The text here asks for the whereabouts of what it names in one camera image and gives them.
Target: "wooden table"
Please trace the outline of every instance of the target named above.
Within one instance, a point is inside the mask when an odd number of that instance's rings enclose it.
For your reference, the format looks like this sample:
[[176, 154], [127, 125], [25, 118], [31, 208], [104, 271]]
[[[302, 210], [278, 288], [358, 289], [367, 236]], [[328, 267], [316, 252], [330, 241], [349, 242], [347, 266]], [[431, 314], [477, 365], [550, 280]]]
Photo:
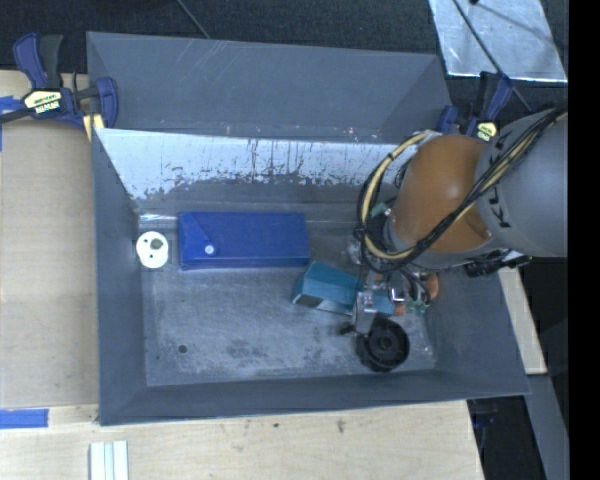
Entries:
[[[24, 75], [0, 71], [0, 95], [21, 96], [27, 90]], [[5, 151], [0, 155], [0, 196], [1, 161], [3, 155], [9, 154], [9, 137], [23, 133], [42, 136], [45, 129], [51, 128], [54, 133], [62, 133], [57, 132], [63, 130], [62, 125], [54, 126], [53, 123], [14, 123], [9, 127], [8, 134], [5, 133]], [[66, 130], [67, 134], [79, 133], [68, 127]], [[545, 373], [518, 272], [503, 270], [500, 277], [527, 373]], [[0, 291], [0, 307], [1, 296], [4, 297], [4, 293]], [[58, 318], [51, 313], [45, 323], [57, 325]], [[8, 341], [9, 336], [3, 333], [0, 349], [4, 349], [5, 340]], [[54, 349], [54, 343], [51, 340], [33, 344], [27, 354], [30, 357], [49, 354], [50, 350], [56, 356], [65, 353]], [[86, 403], [51, 407], [48, 428], [1, 431], [0, 479], [88, 478], [90, 443], [117, 440], [128, 441], [132, 479], [484, 478], [467, 405], [463, 401], [100, 427], [98, 406], [88, 400], [89, 396], [85, 395]]]

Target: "metal plate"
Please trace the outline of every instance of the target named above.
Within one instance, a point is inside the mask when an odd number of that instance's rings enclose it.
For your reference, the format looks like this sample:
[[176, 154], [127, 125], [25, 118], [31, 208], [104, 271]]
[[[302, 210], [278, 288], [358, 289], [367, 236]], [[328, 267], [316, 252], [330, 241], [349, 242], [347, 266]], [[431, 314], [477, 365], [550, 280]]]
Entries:
[[[502, 70], [518, 80], [566, 82], [540, 0], [458, 0]], [[496, 68], [471, 34], [452, 0], [429, 0], [447, 72], [479, 76]]]

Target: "gray bin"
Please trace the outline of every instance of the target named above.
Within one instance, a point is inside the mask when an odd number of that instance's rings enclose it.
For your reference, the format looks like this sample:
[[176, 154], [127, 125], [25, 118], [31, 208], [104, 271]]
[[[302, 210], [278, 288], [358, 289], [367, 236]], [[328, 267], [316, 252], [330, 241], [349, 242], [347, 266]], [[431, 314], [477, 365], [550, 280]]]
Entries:
[[[181, 211], [300, 211], [312, 259], [357, 275], [361, 183], [449, 103], [436, 56], [90, 33], [88, 57], [121, 105], [93, 137], [103, 425], [528, 392], [497, 275], [443, 273], [409, 357], [376, 374], [346, 317], [290, 302], [303, 269], [179, 269]], [[157, 270], [147, 230], [170, 242]]]

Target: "blue block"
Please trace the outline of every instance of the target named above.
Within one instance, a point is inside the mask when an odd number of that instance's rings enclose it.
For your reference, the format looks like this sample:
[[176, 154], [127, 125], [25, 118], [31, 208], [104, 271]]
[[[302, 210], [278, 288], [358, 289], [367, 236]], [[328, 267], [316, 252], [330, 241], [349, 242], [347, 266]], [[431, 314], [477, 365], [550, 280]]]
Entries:
[[301, 267], [309, 237], [301, 213], [185, 212], [178, 216], [180, 267]]

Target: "cable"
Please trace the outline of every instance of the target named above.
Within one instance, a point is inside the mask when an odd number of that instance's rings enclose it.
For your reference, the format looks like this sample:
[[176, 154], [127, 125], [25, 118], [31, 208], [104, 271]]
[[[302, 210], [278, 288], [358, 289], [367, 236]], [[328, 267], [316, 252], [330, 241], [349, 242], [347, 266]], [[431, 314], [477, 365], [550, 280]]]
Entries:
[[[410, 137], [392, 151], [369, 175], [368, 180], [363, 184], [358, 199], [358, 220], [359, 226], [356, 230], [361, 242], [361, 256], [369, 268], [379, 273], [388, 273], [399, 270], [405, 265], [413, 262], [418, 256], [424, 253], [440, 236], [456, 221], [462, 218], [477, 201], [493, 185], [495, 185], [504, 174], [522, 157], [524, 153], [535, 143], [535, 140], [547, 128], [563, 119], [567, 115], [566, 111], [554, 109], [539, 121], [530, 125], [522, 134], [521, 138], [511, 146], [499, 159], [497, 159], [474, 183], [471, 190], [463, 202], [453, 212], [443, 218], [424, 238], [415, 245], [399, 253], [389, 253], [380, 249], [367, 231], [367, 219], [369, 217], [369, 207], [377, 197], [379, 183], [384, 172], [407, 147], [420, 142], [426, 134], [421, 133]], [[373, 260], [366, 254], [373, 254], [376, 261], [381, 262], [381, 266], [374, 265]]]
[[184, 5], [184, 2], [182, 0], [176, 0], [176, 2], [178, 2], [178, 5], [180, 7], [182, 7], [182, 10], [187, 14], [187, 16], [189, 16], [189, 19], [191, 21], [193, 21], [194, 25], [196, 27], [198, 27], [198, 30], [200, 30], [200, 32], [202, 32], [202, 35], [206, 38], [206, 39], [211, 39], [211, 36], [209, 34], [207, 34], [207, 31], [202, 27], [202, 25], [200, 24], [200, 22], [196, 19], [196, 17], [191, 13], [191, 11], [187, 8], [186, 5]]
[[[458, 12], [460, 13], [460, 16], [462, 16], [462, 19], [467, 24], [467, 27], [469, 28], [469, 31], [471, 32], [471, 34], [473, 34], [473, 37], [475, 37], [476, 41], [478, 42], [478, 45], [480, 46], [480, 48], [482, 48], [482, 51], [484, 52], [484, 54], [489, 59], [489, 62], [491, 62], [491, 64], [493, 64], [493, 67], [496, 68], [496, 70], [498, 71], [498, 74], [507, 76], [506, 73], [502, 70], [502, 67], [500, 67], [500, 64], [498, 64], [498, 62], [493, 57], [493, 55], [491, 55], [491, 52], [489, 52], [489, 50], [487, 49], [487, 46], [482, 41], [482, 38], [478, 35], [478, 32], [476, 31], [476, 29], [473, 28], [473, 25], [469, 21], [469, 18], [467, 17], [467, 15], [462, 10], [462, 7], [460, 7], [460, 3], [458, 2], [458, 0], [452, 0], [452, 1], [453, 1], [453, 4], [456, 6], [456, 9], [458, 9]], [[513, 86], [512, 86], [512, 90], [513, 90], [513, 94], [516, 95], [516, 98], [518, 98], [518, 100], [520, 100], [520, 103], [522, 103], [522, 105], [524, 106], [524, 108], [527, 109], [527, 112], [533, 112], [533, 110], [531, 109], [531, 107], [529, 106], [529, 104], [522, 97], [522, 94], [520, 94], [520, 91], [518, 91], [518, 89], [516, 89]]]

